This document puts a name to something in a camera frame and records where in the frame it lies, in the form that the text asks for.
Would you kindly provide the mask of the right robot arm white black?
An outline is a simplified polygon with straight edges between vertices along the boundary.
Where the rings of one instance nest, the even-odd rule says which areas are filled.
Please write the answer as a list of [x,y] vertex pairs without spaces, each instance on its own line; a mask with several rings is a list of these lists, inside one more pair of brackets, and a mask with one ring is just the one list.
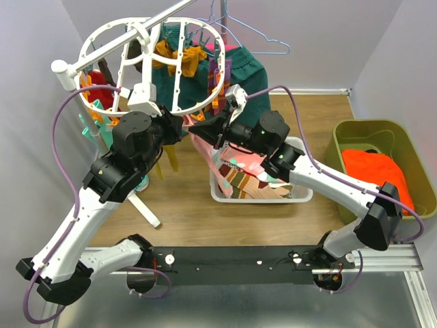
[[268,175],[310,188],[356,215],[352,223],[322,237],[313,256],[319,266],[331,267],[356,249],[385,251],[391,244],[402,219],[397,188],[389,182],[379,187],[355,180],[288,144],[290,128],[279,112],[262,113],[254,127],[232,122],[231,114],[222,112],[188,130],[216,149],[229,143],[262,156]]

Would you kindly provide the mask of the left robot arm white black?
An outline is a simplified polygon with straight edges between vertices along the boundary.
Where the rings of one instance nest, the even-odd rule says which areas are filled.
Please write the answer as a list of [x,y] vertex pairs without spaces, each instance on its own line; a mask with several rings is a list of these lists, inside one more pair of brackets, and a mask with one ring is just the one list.
[[51,240],[16,270],[35,282],[38,294],[58,305],[81,298],[97,277],[127,267],[153,269],[152,246],[134,234],[86,256],[84,250],[108,216],[134,191],[159,160],[164,146],[181,140],[183,119],[164,107],[151,117],[140,111],[123,115],[113,128],[110,150],[96,160],[83,179],[79,205],[73,206]]

